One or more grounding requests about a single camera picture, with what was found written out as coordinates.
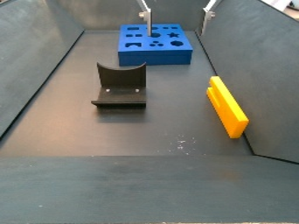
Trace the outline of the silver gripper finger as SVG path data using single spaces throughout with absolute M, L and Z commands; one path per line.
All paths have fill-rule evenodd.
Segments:
M 215 12 L 211 10 L 218 0 L 209 0 L 207 6 L 203 8 L 204 17 L 201 21 L 201 27 L 200 27 L 200 35 L 204 34 L 208 21 L 215 17 Z
M 145 0 L 136 0 L 141 8 L 139 12 L 139 17 L 145 21 L 147 24 L 147 36 L 152 36 L 152 10 L 147 6 Z

